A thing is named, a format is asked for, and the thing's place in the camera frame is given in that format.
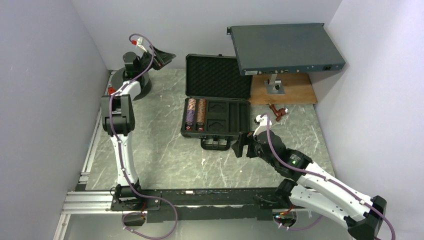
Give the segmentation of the orange poker chip stack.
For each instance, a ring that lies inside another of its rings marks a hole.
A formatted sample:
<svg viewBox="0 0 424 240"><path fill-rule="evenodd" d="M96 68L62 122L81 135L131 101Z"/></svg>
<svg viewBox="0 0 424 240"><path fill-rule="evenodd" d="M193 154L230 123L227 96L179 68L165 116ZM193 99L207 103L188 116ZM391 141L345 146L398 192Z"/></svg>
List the orange poker chip stack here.
<svg viewBox="0 0 424 240"><path fill-rule="evenodd" d="M187 103L187 110L188 111L195 111L196 110L196 104L197 100L194 98L189 98Z"/></svg>

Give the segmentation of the brown poker chip stack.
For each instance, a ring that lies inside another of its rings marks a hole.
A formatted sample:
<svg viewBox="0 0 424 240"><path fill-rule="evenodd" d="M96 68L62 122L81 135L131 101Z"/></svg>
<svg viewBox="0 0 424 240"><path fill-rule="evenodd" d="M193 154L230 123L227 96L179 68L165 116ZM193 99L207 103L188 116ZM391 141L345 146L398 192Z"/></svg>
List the brown poker chip stack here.
<svg viewBox="0 0 424 240"><path fill-rule="evenodd" d="M205 124L205 115L204 111L198 111L196 115L196 124L198 126L203 126Z"/></svg>
<svg viewBox="0 0 424 240"><path fill-rule="evenodd" d="M199 113L205 113L206 112L206 105L207 105L207 101L204 98L201 98L198 100L198 112Z"/></svg>

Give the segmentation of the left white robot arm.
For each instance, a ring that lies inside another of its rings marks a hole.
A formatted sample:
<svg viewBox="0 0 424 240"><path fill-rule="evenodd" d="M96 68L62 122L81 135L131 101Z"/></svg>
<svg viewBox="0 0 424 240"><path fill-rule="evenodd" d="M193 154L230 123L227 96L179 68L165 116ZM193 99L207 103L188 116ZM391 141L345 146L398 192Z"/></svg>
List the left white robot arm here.
<svg viewBox="0 0 424 240"><path fill-rule="evenodd" d="M144 203L132 150L132 133L136 126L133 101L150 92L149 70L161 70L175 57L174 53L155 47L142 55L126 52L122 56L124 66L112 75L108 93L101 97L102 128L112 142L117 167L113 196L116 202L131 210L139 209Z"/></svg>

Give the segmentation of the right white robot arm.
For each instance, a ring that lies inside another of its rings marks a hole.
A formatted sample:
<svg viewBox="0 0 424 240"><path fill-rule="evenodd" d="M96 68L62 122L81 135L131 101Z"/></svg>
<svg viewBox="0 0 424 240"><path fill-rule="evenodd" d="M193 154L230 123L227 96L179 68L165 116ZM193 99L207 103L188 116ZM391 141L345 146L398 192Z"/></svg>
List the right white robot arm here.
<svg viewBox="0 0 424 240"><path fill-rule="evenodd" d="M304 153L287 148L272 131L240 133L231 146L236 157L243 155L244 146L248 158L261 158L284 177L275 191L280 207L312 210L342 225L356 240L377 239L387 206L384 198L347 186Z"/></svg>

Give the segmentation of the black poker case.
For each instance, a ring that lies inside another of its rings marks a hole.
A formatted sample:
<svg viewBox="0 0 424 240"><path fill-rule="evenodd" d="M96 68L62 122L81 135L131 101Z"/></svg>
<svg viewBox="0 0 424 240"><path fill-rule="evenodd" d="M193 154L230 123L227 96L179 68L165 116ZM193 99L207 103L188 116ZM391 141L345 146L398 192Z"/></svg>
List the black poker case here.
<svg viewBox="0 0 424 240"><path fill-rule="evenodd" d="M240 132L251 131L253 77L241 75L237 58L190 53L185 57L185 95L180 133L204 150L227 151ZM193 125L186 125L188 100L196 99ZM206 99L203 131L196 124L199 99Z"/></svg>

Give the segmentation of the purple poker chip stack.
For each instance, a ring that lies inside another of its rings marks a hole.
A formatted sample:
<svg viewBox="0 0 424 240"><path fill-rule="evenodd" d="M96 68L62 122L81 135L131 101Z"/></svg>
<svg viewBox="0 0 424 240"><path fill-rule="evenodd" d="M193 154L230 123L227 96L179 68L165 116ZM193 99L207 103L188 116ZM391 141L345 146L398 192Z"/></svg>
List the purple poker chip stack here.
<svg viewBox="0 0 424 240"><path fill-rule="evenodd" d="M189 109L186 112L186 117L185 117L185 124L187 126L192 126L194 124L194 119L195 119L195 110Z"/></svg>

